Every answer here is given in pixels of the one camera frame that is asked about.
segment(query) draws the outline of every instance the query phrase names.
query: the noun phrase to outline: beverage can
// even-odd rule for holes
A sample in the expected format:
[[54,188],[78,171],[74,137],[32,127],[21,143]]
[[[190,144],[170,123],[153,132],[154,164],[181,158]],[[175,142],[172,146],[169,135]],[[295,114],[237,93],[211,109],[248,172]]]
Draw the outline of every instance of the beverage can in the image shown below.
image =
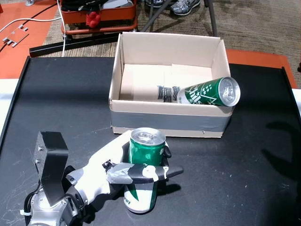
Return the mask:
[[238,83],[231,77],[223,77],[181,89],[177,102],[181,104],[201,104],[235,106],[240,99]]
[[[165,135],[157,129],[137,128],[131,133],[128,162],[160,166]],[[156,202],[157,182],[125,186],[124,204],[134,213],[150,211]]]

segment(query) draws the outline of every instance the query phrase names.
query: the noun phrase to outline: black table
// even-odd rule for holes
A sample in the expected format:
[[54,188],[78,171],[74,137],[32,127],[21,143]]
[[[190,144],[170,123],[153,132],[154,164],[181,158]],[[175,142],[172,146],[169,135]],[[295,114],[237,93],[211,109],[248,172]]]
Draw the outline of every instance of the black table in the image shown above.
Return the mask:
[[[38,131],[59,131],[76,169],[113,140],[108,93],[113,58],[33,58],[18,85],[0,156],[0,225],[22,226],[37,185]],[[230,65],[241,100],[221,139],[167,138],[184,173],[161,187],[153,211],[129,212],[108,200],[90,225],[294,225],[300,123],[281,69]]]

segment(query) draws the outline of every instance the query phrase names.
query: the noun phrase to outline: gray floor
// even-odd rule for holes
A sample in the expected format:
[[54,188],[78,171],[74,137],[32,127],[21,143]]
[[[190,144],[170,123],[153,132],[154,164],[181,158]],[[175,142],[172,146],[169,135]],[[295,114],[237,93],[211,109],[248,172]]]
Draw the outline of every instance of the gray floor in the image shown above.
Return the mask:
[[[297,72],[301,53],[300,0],[214,0],[214,9],[218,34],[224,39],[226,48],[287,56],[298,87],[301,88],[301,73]],[[138,6],[139,28],[146,24],[148,12],[149,8],[144,3]],[[53,22],[45,44],[62,40],[60,23]],[[188,16],[171,15],[166,10],[156,20],[152,31],[212,35],[209,11],[204,7],[203,0]],[[66,51],[65,56],[112,57],[115,46],[112,43],[73,49]],[[49,56],[60,56],[60,53]]]

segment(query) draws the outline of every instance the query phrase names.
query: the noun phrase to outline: can lid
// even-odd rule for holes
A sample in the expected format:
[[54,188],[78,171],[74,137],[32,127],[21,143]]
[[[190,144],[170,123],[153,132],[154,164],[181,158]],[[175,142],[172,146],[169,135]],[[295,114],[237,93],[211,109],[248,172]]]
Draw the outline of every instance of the can lid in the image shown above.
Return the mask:
[[240,99],[240,88],[234,78],[224,77],[218,86],[219,95],[224,105],[233,107]]
[[161,145],[166,140],[165,135],[161,131],[147,127],[134,129],[131,133],[131,138],[145,146]]

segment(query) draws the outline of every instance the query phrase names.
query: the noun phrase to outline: white cable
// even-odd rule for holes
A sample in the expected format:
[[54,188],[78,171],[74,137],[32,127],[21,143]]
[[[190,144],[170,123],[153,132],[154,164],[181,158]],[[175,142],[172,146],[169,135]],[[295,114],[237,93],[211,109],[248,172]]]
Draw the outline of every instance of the white cable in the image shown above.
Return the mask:
[[65,44],[66,44],[66,29],[65,29],[65,23],[64,23],[61,7],[60,7],[60,4],[59,4],[59,0],[56,0],[56,2],[57,2],[58,11],[61,15],[61,19],[62,19],[62,23],[63,23],[63,27],[64,27],[64,42],[63,42],[63,51],[62,51],[62,57],[63,57],[64,53],[65,53]]
[[54,19],[51,19],[51,20],[38,20],[38,19],[32,19],[32,18],[20,18],[20,19],[16,19],[16,20],[13,20],[11,22],[9,22],[7,25],[5,25],[1,30],[0,32],[2,32],[6,27],[10,26],[12,23],[16,22],[16,21],[20,21],[20,20],[32,20],[32,21],[37,21],[37,22],[49,22],[49,21],[55,21],[55,20],[59,20],[61,19],[60,17],[58,18],[54,18]]

